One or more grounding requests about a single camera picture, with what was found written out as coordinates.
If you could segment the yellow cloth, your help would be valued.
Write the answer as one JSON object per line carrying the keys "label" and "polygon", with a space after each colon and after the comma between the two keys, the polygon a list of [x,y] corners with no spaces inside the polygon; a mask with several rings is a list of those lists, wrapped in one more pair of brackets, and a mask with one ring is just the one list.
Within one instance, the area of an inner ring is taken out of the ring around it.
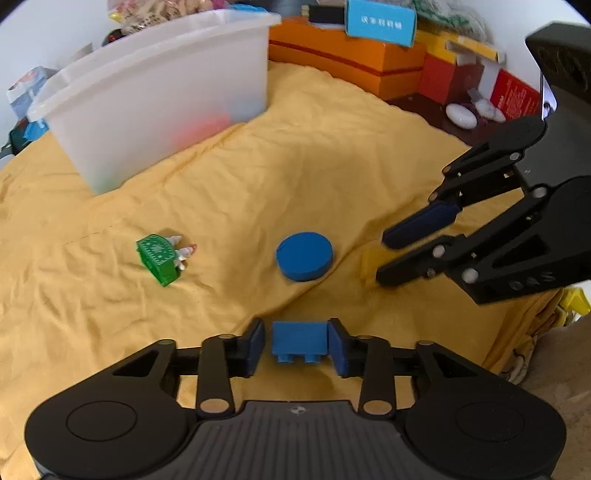
{"label": "yellow cloth", "polygon": [[[382,249],[382,232],[424,205],[464,144],[315,69],[271,65],[269,95],[259,118],[104,195],[51,134],[2,170],[3,478],[37,475],[23,439],[37,405],[161,338],[189,347],[255,317],[336,317],[353,334],[405,348],[432,340],[499,372],[550,319],[555,292],[481,307],[445,277],[394,290],[363,282],[363,251]],[[298,232],[332,243],[317,280],[288,280],[276,264]],[[166,287],[136,251],[150,234],[197,246]]]}

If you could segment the white computer mouse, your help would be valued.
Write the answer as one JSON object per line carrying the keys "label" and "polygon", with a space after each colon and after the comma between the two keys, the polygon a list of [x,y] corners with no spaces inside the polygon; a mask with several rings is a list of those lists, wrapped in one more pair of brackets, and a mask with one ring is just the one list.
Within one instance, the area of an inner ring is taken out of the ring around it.
{"label": "white computer mouse", "polygon": [[446,116],[454,125],[464,130],[473,130],[478,125],[478,119],[474,113],[460,104],[447,105]]}

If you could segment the smartphone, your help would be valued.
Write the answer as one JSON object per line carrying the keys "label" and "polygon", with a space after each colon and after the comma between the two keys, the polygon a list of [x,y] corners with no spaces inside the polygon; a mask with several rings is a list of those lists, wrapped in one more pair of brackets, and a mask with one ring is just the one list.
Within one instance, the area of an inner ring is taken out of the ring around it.
{"label": "smartphone", "polygon": [[540,75],[541,118],[546,119],[557,110],[557,100],[543,74]]}

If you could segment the white plastic bin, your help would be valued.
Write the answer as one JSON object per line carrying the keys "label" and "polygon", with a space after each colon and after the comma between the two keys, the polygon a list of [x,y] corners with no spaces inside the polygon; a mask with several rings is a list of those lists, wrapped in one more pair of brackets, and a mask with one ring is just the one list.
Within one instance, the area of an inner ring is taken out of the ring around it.
{"label": "white plastic bin", "polygon": [[108,44],[52,76],[27,116],[44,121],[97,194],[266,111],[280,15],[211,10]]}

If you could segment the red box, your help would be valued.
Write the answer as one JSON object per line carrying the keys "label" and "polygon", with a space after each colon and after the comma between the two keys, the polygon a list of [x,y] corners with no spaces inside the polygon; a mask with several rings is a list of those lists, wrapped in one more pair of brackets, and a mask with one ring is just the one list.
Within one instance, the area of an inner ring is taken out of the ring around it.
{"label": "red box", "polygon": [[484,66],[480,63],[456,65],[427,54],[418,93],[438,104],[465,103],[469,91],[477,89]]}

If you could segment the snack bag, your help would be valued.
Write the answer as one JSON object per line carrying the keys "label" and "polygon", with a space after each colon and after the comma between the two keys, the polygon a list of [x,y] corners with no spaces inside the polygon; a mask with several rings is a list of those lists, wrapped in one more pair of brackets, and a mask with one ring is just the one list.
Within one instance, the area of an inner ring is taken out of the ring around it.
{"label": "snack bag", "polygon": [[143,29],[195,13],[223,9],[231,4],[233,1],[211,0],[116,0],[106,2],[109,18],[127,29]]}

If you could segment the blue block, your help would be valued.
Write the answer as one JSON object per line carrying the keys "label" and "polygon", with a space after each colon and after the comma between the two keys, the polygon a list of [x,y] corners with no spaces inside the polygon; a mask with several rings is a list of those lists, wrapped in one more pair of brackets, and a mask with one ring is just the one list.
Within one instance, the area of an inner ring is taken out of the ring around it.
{"label": "blue block", "polygon": [[271,340],[271,353],[279,363],[293,363],[297,357],[318,363],[328,355],[328,323],[276,321]]}

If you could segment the blue round disc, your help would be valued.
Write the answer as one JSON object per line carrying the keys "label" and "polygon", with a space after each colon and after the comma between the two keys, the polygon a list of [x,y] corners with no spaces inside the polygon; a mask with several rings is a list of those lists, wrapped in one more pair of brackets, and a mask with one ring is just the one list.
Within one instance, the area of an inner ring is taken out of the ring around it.
{"label": "blue round disc", "polygon": [[334,249],[327,237],[317,232],[298,232],[276,248],[276,264],[288,280],[308,282],[321,278],[332,267]]}

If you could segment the tissue pack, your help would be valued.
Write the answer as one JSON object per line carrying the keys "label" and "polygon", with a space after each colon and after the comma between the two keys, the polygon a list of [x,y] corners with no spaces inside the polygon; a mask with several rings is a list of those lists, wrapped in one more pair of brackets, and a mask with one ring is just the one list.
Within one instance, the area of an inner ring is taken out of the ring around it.
{"label": "tissue pack", "polygon": [[27,111],[34,97],[39,93],[43,85],[55,74],[57,70],[37,66],[23,75],[11,85],[6,96],[9,105],[18,121],[27,116]]}

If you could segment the green stamp toy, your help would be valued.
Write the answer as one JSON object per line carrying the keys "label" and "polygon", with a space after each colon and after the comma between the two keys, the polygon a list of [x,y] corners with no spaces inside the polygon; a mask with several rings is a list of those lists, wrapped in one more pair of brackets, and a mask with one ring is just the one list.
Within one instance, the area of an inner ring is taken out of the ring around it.
{"label": "green stamp toy", "polygon": [[195,244],[180,247],[181,240],[180,235],[163,237],[150,234],[136,242],[136,251],[142,265],[162,287],[180,277],[186,269],[186,261],[197,251]]}

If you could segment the light blue box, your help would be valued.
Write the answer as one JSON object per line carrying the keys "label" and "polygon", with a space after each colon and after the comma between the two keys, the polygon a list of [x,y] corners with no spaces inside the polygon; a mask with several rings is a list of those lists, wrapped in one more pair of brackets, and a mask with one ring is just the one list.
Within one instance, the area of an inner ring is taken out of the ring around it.
{"label": "light blue box", "polygon": [[346,34],[401,47],[412,47],[417,29],[417,11],[406,1],[346,2]]}

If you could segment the orange box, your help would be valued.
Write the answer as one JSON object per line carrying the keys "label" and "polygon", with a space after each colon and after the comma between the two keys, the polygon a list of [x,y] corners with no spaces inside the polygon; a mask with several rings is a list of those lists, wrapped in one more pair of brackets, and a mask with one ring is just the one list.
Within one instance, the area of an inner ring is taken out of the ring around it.
{"label": "orange box", "polygon": [[269,58],[325,71],[384,101],[419,88],[426,46],[412,47],[353,38],[345,31],[322,29],[294,17],[270,29]]}

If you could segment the red booklet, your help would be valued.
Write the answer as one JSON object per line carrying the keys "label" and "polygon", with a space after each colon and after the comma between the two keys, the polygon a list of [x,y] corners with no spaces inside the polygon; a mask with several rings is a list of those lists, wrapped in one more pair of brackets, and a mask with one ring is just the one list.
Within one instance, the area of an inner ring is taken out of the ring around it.
{"label": "red booklet", "polygon": [[490,101],[507,120],[541,115],[541,94],[505,69],[497,75]]}

